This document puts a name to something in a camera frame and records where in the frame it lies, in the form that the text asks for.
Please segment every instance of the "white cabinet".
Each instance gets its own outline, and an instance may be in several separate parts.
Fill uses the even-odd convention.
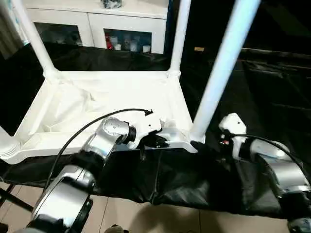
[[[43,41],[107,48],[105,36],[124,37],[163,53],[169,0],[123,0],[105,9],[100,0],[24,0]]]

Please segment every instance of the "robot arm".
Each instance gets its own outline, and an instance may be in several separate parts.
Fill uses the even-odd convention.
[[[159,117],[153,113],[133,126],[113,117],[104,119],[41,195],[25,231],[81,232],[92,207],[90,193],[114,147],[126,144],[135,149],[143,137],[160,130]]]
[[[288,220],[289,230],[295,233],[311,233],[311,186],[299,165],[287,153],[272,144],[281,146],[287,152],[288,148],[279,142],[271,144],[260,139],[234,136],[246,134],[246,126],[236,113],[226,116],[219,128],[224,132],[222,142],[229,144],[228,140],[232,141],[232,156],[237,160],[237,166],[238,160],[244,159],[264,170]],[[226,133],[233,136],[226,139]]]

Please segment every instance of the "black cable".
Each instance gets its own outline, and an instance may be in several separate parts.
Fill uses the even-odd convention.
[[[305,171],[303,166],[300,164],[300,161],[297,159],[297,156],[293,155],[293,153],[291,153],[288,150],[286,150],[285,148],[283,148],[280,144],[278,144],[278,143],[276,143],[274,141],[271,141],[271,140],[269,140],[267,138],[260,137],[260,136],[255,136],[255,135],[250,135],[250,134],[234,134],[234,133],[231,133],[230,136],[231,137],[248,137],[248,138],[253,138],[253,139],[259,139],[261,141],[267,142],[267,143],[275,146],[276,148],[278,148],[279,150],[281,150],[285,154],[287,154],[298,165],[298,167],[301,169],[302,173],[308,179],[307,172]]]
[[[121,110],[117,110],[117,111],[114,111],[112,113],[108,113],[104,116],[101,116],[93,121],[91,121],[90,123],[86,124],[84,127],[82,127],[79,131],[77,131],[73,136],[71,136],[71,138],[64,144],[64,146],[60,149],[59,153],[57,154],[57,157],[54,161],[54,164],[50,170],[50,173],[49,173],[49,176],[47,178],[47,181],[45,183],[45,187],[44,187],[44,190],[47,189],[47,187],[50,185],[50,182],[51,182],[51,178],[52,178],[52,175],[53,175],[53,172],[55,170],[55,167],[60,159],[60,156],[63,154],[63,152],[65,151],[65,149],[67,148],[67,146],[70,144],[70,142],[73,141],[73,139],[75,139],[82,131],[84,131],[87,127],[89,127],[90,125],[96,123],[97,121],[99,120],[102,120],[106,117],[109,117],[111,115],[114,115],[114,114],[117,114],[117,113],[122,113],[122,112],[128,112],[128,111],[141,111],[141,112],[145,112],[145,114],[150,114],[152,113],[152,111],[149,111],[149,110],[146,110],[146,109],[141,109],[141,108],[126,108],[126,109],[121,109]]]

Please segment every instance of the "floor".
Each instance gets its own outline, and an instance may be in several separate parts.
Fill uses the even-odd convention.
[[[16,186],[12,194],[34,205],[42,189]],[[257,216],[202,211],[170,205],[152,206],[130,200],[92,196],[94,201],[83,233],[104,233],[113,224],[132,233],[287,233],[286,221]],[[0,222],[9,233],[24,228],[31,215],[6,201],[0,208]]]

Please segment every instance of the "black fabric cover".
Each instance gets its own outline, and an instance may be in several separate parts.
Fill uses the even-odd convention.
[[[170,63],[163,55],[46,46],[59,70],[166,70]],[[240,57],[198,154],[148,150],[142,161],[139,151],[115,152],[94,193],[136,202],[282,217],[267,180],[253,164],[242,164],[246,179],[241,181],[230,151],[218,143],[218,124],[227,114],[238,113],[248,133],[284,143],[311,172],[311,59],[249,52]],[[205,55],[183,58],[180,82],[192,118],[212,64],[213,59]],[[6,61],[1,70],[0,125],[14,134],[43,82],[42,70],[30,46]],[[3,101],[13,94],[20,98],[11,98],[10,104]],[[0,162],[0,176],[8,183],[42,187],[54,159],[53,155],[28,158],[13,166]],[[70,160],[71,156],[63,156],[55,174]]]

